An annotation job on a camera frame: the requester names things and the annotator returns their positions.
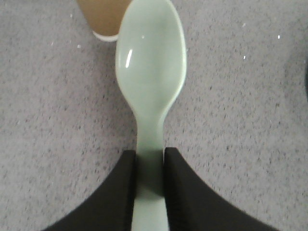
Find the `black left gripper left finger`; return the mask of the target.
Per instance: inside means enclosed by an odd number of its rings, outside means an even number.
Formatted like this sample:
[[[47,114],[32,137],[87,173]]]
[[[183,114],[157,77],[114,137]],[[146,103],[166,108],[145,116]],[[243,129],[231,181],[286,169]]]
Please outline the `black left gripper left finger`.
[[[136,152],[125,150],[104,182],[46,231],[129,231],[136,186]]]

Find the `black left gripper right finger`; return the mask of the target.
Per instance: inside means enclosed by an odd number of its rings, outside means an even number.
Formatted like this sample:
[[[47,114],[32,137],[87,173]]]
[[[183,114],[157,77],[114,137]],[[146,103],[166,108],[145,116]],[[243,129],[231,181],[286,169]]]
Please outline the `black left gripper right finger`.
[[[273,231],[214,192],[177,148],[164,156],[164,190],[172,231]]]

